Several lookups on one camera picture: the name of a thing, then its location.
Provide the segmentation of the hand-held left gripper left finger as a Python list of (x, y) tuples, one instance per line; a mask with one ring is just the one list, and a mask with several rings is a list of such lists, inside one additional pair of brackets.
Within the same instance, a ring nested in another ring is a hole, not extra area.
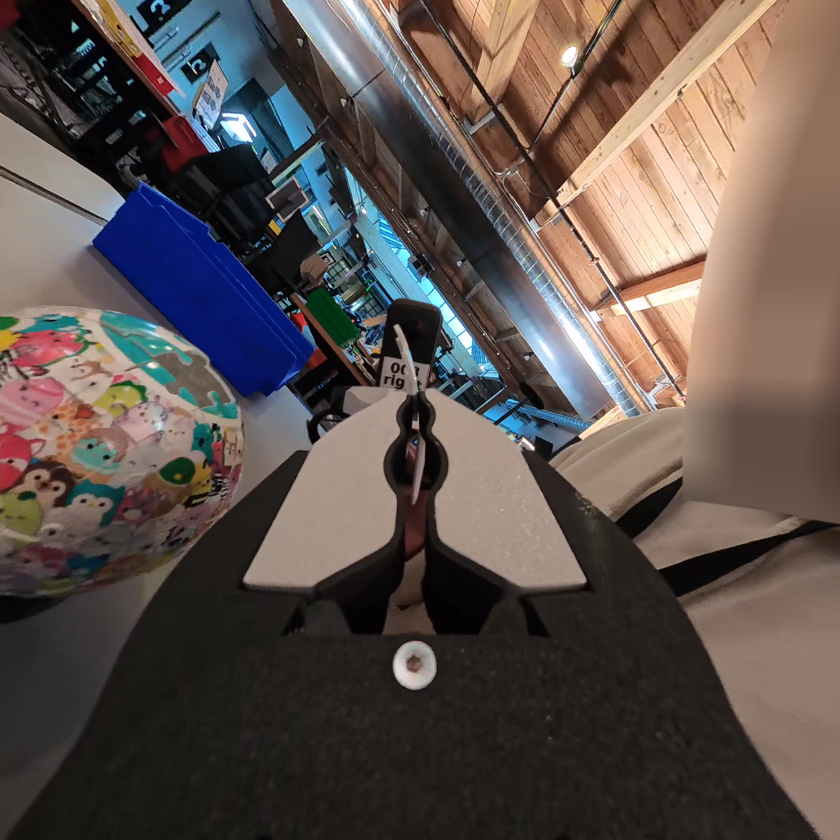
[(356, 634), (382, 633), (406, 560), (413, 403), (379, 396), (312, 445), (243, 579), (249, 591), (335, 603)]

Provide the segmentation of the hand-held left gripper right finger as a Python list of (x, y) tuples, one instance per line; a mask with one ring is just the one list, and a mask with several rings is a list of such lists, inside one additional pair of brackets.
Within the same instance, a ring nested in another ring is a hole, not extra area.
[(425, 392), (418, 412), (428, 479), (423, 598), (435, 633), (478, 634), (500, 602), (584, 590), (523, 450), (437, 392)]

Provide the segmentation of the teal and white puzzle piece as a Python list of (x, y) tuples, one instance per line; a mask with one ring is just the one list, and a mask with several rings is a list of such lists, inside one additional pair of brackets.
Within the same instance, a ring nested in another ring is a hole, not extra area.
[(418, 419), (418, 394), (419, 394), (419, 384), (417, 378), (417, 369), (414, 363), (413, 355), (410, 350), (410, 346), (408, 344), (407, 338), (405, 336), (403, 328), (399, 325), (395, 325), (395, 341), (397, 344), (397, 348), (400, 351), (402, 362), (406, 367), (406, 393), (412, 400), (414, 415), (416, 419), (416, 434), (415, 434), (415, 459), (414, 459), (414, 467), (413, 467), (413, 483), (412, 483), (412, 495), (411, 495), (411, 504), (415, 505), (419, 498), (419, 493), (422, 487), (423, 482), (423, 475), (424, 475), (424, 468), (425, 468), (425, 459), (426, 459), (426, 441), (419, 430), (419, 419)]

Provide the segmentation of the colourful cartoon puzzle ball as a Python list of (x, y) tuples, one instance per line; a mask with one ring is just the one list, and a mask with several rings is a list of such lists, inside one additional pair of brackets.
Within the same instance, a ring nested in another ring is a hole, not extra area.
[(227, 511), (242, 411), (205, 353), (117, 311), (2, 315), (1, 593), (57, 601), (153, 571)]

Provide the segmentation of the green plastic bin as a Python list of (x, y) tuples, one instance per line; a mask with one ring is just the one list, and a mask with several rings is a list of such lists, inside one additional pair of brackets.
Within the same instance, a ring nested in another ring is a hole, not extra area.
[(347, 349), (361, 338), (361, 331), (326, 288), (308, 295), (306, 306), (328, 336), (340, 348)]

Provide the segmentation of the wooden table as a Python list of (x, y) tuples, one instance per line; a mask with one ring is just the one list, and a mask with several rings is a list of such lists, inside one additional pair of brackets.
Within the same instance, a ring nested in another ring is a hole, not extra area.
[(347, 352), (343, 350), (333, 340), (329, 332), (321, 325), (320, 321), (311, 313), (304, 300), (297, 294), (290, 295), (291, 302), (299, 309), (303, 317), (307, 320), (310, 329), (314, 334), (320, 337), (320, 344), (318, 345), (327, 355), (327, 357), (335, 363), (341, 365), (341, 369), (346, 370), (354, 379), (357, 385), (373, 386), (374, 381), (364, 367), (356, 360), (351, 359)]

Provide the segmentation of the orange stool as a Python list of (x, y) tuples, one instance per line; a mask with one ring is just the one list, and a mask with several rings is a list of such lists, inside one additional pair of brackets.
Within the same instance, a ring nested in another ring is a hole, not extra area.
[(309, 341), (310, 345), (312, 346), (312, 353), (308, 359), (308, 361), (304, 365), (305, 371), (313, 371), (317, 367), (319, 367), (323, 362), (327, 360), (325, 353), (318, 347), (314, 333), (309, 326), (308, 321), (305, 319), (304, 315), (300, 311), (293, 311), (290, 316), (290, 320), (296, 325), (297, 329), (301, 333), (301, 335)]

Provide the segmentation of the blue plastic bin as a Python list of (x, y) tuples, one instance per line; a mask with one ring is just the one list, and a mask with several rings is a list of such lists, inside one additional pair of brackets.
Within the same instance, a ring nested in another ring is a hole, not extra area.
[(92, 244), (242, 396), (279, 390), (315, 351), (209, 226), (149, 185)]

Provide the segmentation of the red storage bin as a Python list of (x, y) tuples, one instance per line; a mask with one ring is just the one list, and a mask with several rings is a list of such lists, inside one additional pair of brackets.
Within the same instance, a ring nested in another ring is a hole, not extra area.
[(176, 175), (191, 161), (210, 154), (183, 116), (150, 122), (141, 132), (139, 150), (144, 172), (152, 181)]

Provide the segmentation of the silver ventilation duct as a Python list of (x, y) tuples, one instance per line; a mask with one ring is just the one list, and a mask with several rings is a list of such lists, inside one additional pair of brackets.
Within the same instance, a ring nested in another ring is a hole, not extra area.
[(380, 5), (285, 5), (578, 414), (650, 411)]

